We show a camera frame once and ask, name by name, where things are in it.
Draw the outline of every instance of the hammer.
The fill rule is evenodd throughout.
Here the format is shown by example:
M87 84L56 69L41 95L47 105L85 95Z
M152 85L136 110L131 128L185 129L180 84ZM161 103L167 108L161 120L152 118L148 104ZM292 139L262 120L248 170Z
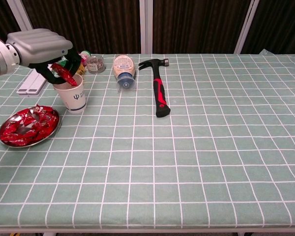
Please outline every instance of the hammer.
M161 65L169 66L168 59L151 59L139 63L139 70L142 70L149 66L151 66L153 70L153 88L156 102L156 117L165 117L171 112L171 109L167 106L167 103L165 101L164 86L159 75L158 67Z

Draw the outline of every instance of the bottle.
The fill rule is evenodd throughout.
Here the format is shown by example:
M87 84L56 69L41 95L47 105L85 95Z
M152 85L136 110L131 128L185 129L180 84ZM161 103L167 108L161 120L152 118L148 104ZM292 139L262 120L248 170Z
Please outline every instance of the bottle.
M117 88L119 91L133 89L135 87L135 66L131 57L119 55L113 63L114 75L117 79Z

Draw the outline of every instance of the red wrapped candy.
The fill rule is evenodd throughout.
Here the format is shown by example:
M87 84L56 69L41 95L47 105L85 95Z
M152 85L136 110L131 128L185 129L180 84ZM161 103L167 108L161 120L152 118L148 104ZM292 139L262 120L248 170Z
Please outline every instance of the red wrapped candy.
M35 122L33 126L31 127L32 130L35 130L36 132L41 131L43 128L47 128L48 124L46 122L40 123L39 121Z
M10 121L6 124L5 130L0 135L0 139L5 143L15 146L26 146L31 143L40 141L48 137L55 129L59 122L59 118L54 115L51 107L36 105L33 113L39 120L33 117L30 109L24 109L17 114L21 117L20 121ZM32 124L29 131L24 134L16 133L20 124L28 126Z
M25 146L27 144L29 144L32 141L32 139L17 139L17 140L13 140L10 141L11 144L14 144L16 146Z
M27 138L33 138L37 135L37 131L36 130L29 130L28 132L26 132L25 134L22 135L23 138L27 139Z
M34 117L27 116L27 117L24 118L23 124L24 124L24 126L28 126L29 124L32 124L35 121L36 121L36 119Z
M34 114L40 114L40 113L52 113L54 110L52 107L47 107L47 106L39 106L38 104L36 105L34 109Z
M20 124L21 121L10 121L5 127L5 130L3 131L3 135L8 135L14 133Z
M78 85L77 82L72 77L72 75L70 74L70 72L67 69L63 68L61 65L59 65L57 63L53 63L51 65L51 68L55 72L57 72L57 74L59 74L70 85L72 85L72 86L77 86Z
M2 135L0 136L0 139L7 143L7 142L10 142L10 141L15 141L15 140L18 140L20 137L19 134L8 134L8 135Z

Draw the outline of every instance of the robotic arm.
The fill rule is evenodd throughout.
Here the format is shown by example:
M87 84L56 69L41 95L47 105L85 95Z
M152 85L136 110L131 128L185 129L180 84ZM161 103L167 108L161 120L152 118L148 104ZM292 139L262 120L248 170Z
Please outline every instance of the robotic arm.
M48 64L64 56L71 74L78 70L81 57L69 40L48 29L32 29L8 34L6 44L0 40L0 75L12 72L17 65L34 68L52 84L62 84L48 69Z

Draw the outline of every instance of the paper cup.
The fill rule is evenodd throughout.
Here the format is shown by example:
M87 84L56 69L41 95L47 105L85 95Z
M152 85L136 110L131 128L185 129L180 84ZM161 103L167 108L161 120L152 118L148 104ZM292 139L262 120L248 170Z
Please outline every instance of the paper cup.
M66 82L61 85L54 85L54 89L58 92L68 112L81 113L87 107L83 78L79 74L75 74L73 78L78 86L73 87Z

